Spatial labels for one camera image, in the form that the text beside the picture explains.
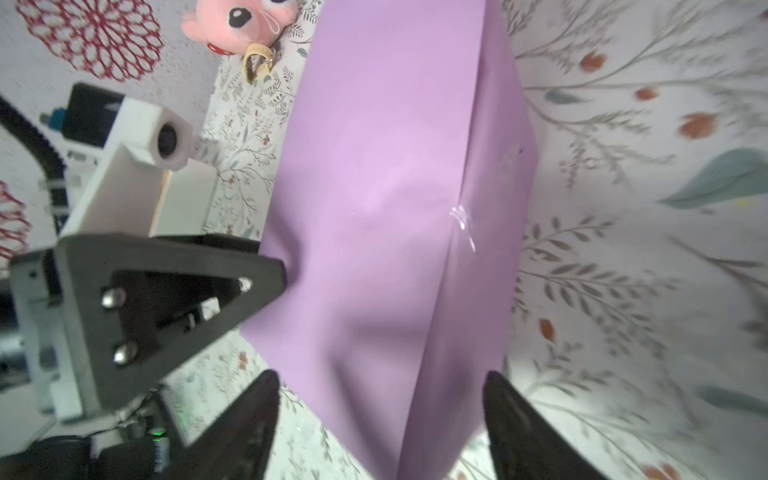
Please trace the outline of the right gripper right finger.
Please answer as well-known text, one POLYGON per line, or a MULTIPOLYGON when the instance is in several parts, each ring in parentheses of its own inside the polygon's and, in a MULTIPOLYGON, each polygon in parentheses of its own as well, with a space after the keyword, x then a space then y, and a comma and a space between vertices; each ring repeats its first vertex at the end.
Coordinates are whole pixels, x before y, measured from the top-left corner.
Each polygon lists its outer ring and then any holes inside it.
POLYGON ((502 373, 487 373, 482 399, 490 454, 499 479, 605 479, 502 373))

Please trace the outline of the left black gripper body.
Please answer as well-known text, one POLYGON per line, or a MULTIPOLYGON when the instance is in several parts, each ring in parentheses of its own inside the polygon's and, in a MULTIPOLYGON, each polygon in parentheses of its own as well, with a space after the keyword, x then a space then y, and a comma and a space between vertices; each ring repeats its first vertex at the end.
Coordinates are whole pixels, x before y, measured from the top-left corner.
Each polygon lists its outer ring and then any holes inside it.
POLYGON ((42 413, 61 423, 84 418, 51 249, 13 258, 1 279, 1 389, 24 385, 42 413))

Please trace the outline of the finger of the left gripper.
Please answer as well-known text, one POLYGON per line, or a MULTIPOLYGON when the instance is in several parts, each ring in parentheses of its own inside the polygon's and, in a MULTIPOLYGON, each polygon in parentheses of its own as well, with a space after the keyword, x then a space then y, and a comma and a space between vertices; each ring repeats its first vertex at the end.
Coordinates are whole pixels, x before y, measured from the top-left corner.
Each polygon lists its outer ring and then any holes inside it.
POLYGON ((218 234, 74 235, 54 250, 64 353, 55 405, 113 411, 276 300, 284 263, 253 240, 218 234))

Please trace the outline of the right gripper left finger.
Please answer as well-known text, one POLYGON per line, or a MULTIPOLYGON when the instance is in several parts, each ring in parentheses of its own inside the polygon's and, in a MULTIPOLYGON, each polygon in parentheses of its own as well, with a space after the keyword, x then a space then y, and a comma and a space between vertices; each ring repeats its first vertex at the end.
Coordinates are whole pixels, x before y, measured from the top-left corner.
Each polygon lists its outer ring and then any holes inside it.
POLYGON ((262 480, 279 418, 279 389, 277 372, 263 371, 161 477, 262 480))

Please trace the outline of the pink wrapping paper sheet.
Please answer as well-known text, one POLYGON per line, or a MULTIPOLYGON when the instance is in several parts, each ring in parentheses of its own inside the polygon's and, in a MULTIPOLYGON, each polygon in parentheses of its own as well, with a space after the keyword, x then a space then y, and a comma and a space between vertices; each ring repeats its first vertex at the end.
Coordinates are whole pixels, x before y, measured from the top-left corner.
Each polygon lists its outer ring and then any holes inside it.
POLYGON ((538 162, 497 1, 330 1, 243 337, 378 479, 440 479, 505 355, 538 162))

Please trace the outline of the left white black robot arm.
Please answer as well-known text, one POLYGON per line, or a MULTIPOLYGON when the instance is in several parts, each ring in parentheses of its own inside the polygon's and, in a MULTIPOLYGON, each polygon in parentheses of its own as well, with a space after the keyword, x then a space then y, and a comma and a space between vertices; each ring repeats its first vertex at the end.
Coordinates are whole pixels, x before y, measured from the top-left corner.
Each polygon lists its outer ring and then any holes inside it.
POLYGON ((153 103, 79 83, 50 125, 96 148, 86 181, 10 102, 2 127, 39 164, 57 233, 13 256, 1 283, 1 384, 34 388, 74 424, 129 409, 121 441, 93 434, 30 443, 5 479, 261 479, 280 379, 259 374, 194 441, 182 439, 161 381, 286 289, 284 264, 256 241, 201 230, 216 180, 192 176, 191 125, 153 103))

